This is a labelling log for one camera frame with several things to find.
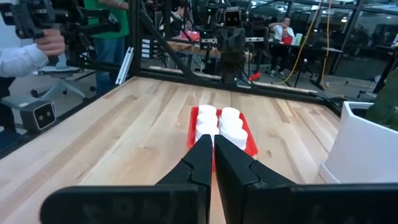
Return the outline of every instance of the red tray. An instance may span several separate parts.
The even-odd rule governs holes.
[[[193,147],[195,144],[195,135],[196,135],[196,125],[197,125],[197,117],[199,113],[199,107],[197,106],[192,106],[191,109],[191,119],[189,121],[189,127],[188,127],[188,138],[187,138],[187,146],[189,149]],[[217,110],[217,117],[221,116],[221,110]],[[246,122],[246,118],[244,115],[241,113],[239,118],[242,119],[243,121],[243,129],[248,133],[248,140],[246,142],[246,149],[244,150],[245,153],[247,153],[249,156],[253,157],[257,155],[259,152],[257,150],[256,143],[254,142],[253,136],[251,135],[250,129],[248,122]],[[215,162],[213,158],[213,172],[215,171]]]

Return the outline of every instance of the window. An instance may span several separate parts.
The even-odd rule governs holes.
[[[391,58],[389,48],[398,33],[398,16],[360,12],[350,33],[336,75],[371,80]]]
[[[398,0],[380,1],[365,0],[364,7],[368,9],[382,9],[387,11],[398,11]]]
[[[317,9],[318,6],[316,5],[295,3],[290,13],[293,30],[296,33],[305,35],[313,21],[313,30],[317,30],[319,33],[320,41],[326,42],[326,30],[329,16],[329,43],[332,47],[340,49],[345,38],[348,21],[353,13],[352,10],[333,8],[328,10],[328,7],[321,7],[318,10],[318,16],[315,18]]]
[[[252,1],[250,15],[262,17],[266,21],[281,21],[287,10],[288,3],[283,1]]]
[[[314,2],[314,4],[319,4],[320,0],[306,0],[306,1],[312,1]],[[357,0],[324,0],[324,3],[329,3],[329,1],[331,1],[332,5],[333,4],[337,4],[340,6],[355,6]]]

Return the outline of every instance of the white planter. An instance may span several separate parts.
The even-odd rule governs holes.
[[[371,105],[344,102],[337,138],[319,170],[327,183],[398,182],[398,132],[352,112]]]

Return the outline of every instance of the person's hand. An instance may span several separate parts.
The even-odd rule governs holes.
[[[285,37],[287,35],[289,35],[289,32],[287,32],[287,29],[283,29],[282,30],[282,37]]]
[[[285,23],[283,23],[283,22],[281,22],[279,25],[281,25],[283,29],[287,28],[287,25]]]
[[[37,48],[50,56],[59,56],[65,51],[65,39],[57,29],[44,29],[44,37],[35,39]]]

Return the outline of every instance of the white sleeve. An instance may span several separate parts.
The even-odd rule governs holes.
[[[24,77],[42,68],[47,56],[36,44],[19,48],[0,49],[0,77]]]
[[[274,28],[272,28],[272,31],[274,31],[274,38],[277,40],[282,39],[282,26],[281,25],[276,25]]]
[[[293,29],[292,28],[288,28],[287,29],[287,33],[290,35],[290,36],[292,36],[292,37],[294,37],[294,32],[293,32]]]

